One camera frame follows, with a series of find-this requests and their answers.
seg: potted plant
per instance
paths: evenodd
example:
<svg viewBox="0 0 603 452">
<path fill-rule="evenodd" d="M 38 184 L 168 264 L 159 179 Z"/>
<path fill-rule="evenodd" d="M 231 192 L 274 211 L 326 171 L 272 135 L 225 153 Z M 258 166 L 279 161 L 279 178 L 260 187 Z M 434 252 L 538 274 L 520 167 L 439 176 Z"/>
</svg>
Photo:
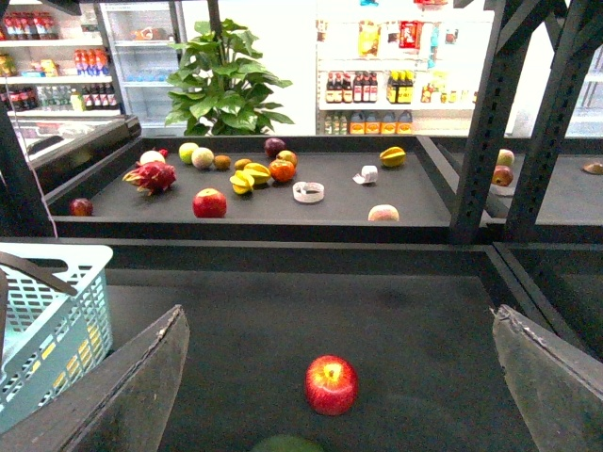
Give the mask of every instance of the potted plant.
<svg viewBox="0 0 603 452">
<path fill-rule="evenodd" d="M 253 48 L 257 37 L 248 27 L 230 19 L 221 23 L 221 35 L 209 22 L 197 22 L 200 33 L 186 43 L 171 44 L 182 51 L 179 68 L 167 81 L 179 89 L 168 93 L 171 112 L 166 125 L 187 122 L 185 135 L 264 135 L 274 130 L 273 121 L 292 124 L 282 105 L 267 102 L 271 87 L 286 88 L 259 61 Z"/>
</svg>

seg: light blue basket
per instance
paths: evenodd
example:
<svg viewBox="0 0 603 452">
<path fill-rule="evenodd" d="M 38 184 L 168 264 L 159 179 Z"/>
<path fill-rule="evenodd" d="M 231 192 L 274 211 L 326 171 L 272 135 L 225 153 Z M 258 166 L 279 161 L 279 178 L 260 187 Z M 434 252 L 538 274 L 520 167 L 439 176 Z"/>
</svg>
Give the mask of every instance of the light blue basket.
<svg viewBox="0 0 603 452">
<path fill-rule="evenodd" d="M 0 433 L 45 405 L 93 369 L 113 343 L 105 265 L 113 255 L 97 245 L 0 243 L 25 259 L 62 261 L 55 276 L 76 296 L 61 294 L 18 270 L 7 274 L 8 307 L 2 372 Z"/>
</svg>

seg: apple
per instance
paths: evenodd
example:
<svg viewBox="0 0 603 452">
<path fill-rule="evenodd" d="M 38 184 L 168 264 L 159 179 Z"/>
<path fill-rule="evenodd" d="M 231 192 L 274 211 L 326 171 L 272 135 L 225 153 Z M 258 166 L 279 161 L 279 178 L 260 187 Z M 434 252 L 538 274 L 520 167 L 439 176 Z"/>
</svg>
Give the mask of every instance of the apple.
<svg viewBox="0 0 603 452">
<path fill-rule="evenodd" d="M 393 205 L 380 204 L 374 206 L 368 212 L 368 221 L 398 221 L 398 209 Z"/>
<path fill-rule="evenodd" d="M 75 198 L 69 203 L 69 213 L 76 217 L 90 217 L 94 206 L 88 198 Z"/>
<path fill-rule="evenodd" d="M 192 165 L 192 153 L 199 148 L 196 143 L 183 143 L 178 149 L 180 160 L 187 165 Z"/>
<path fill-rule="evenodd" d="M 190 161 L 197 170 L 207 170 L 214 163 L 214 153 L 207 148 L 197 148 L 192 152 Z"/>
<path fill-rule="evenodd" d="M 216 188 L 204 188 L 192 199 L 192 212 L 197 218 L 224 218 L 226 197 Z"/>
<path fill-rule="evenodd" d="M 305 398 L 318 414 L 343 414 L 351 408 L 357 395 L 358 376 L 343 358 L 320 356 L 305 372 Z"/>
<path fill-rule="evenodd" d="M 501 149 L 498 152 L 497 165 L 501 165 L 503 167 L 510 168 L 513 166 L 514 161 L 515 161 L 515 154 L 513 153 L 513 151 L 510 151 L 508 149 Z"/>
<path fill-rule="evenodd" d="M 513 170 L 509 167 L 503 167 L 497 165 L 494 168 L 494 174 L 492 175 L 492 183 L 495 186 L 509 186 L 513 181 Z"/>
<path fill-rule="evenodd" d="M 286 144 L 280 138 L 271 137 L 264 141 L 264 151 L 270 158 L 276 157 L 276 154 L 286 149 Z"/>
<path fill-rule="evenodd" d="M 286 160 L 287 162 L 291 162 L 294 167 L 298 166 L 298 157 L 291 151 L 280 151 L 276 154 L 276 158 L 280 160 Z"/>
</svg>

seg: glass door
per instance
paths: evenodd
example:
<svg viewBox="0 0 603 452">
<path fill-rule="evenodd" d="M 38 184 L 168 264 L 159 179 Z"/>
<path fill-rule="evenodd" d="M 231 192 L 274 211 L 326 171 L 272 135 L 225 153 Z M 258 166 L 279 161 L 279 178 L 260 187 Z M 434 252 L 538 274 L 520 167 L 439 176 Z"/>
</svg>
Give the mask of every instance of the glass door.
<svg viewBox="0 0 603 452">
<path fill-rule="evenodd" d="M 144 135 L 182 135 L 185 124 L 165 126 L 172 88 L 166 79 L 178 68 L 169 46 L 177 37 L 170 2 L 107 3 L 101 11 L 125 112 L 139 118 Z"/>
</svg>

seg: perforated metal bar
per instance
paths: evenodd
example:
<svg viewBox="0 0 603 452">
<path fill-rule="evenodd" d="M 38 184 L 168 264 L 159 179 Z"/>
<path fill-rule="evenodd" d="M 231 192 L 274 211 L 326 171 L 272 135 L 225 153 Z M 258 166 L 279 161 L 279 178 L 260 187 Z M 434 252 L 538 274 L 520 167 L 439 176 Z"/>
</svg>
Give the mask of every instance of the perforated metal bar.
<svg viewBox="0 0 603 452">
<path fill-rule="evenodd" d="M 530 149 L 526 155 L 513 203 L 505 224 L 505 238 L 530 240 L 546 188 L 557 161 L 572 112 L 589 71 L 594 52 L 574 53 L 580 30 L 601 8 L 599 0 L 573 0 L 568 10 L 559 49 L 536 117 Z M 599 44 L 603 36 L 599 35 Z"/>
<path fill-rule="evenodd" d="M 529 41 L 525 40 L 513 52 L 503 49 L 497 53 L 500 32 L 519 5 L 521 0 L 497 2 L 488 52 L 481 73 L 480 94 L 471 122 L 452 211 L 452 243 L 471 243 L 480 227 L 492 172 L 528 51 Z"/>
</svg>

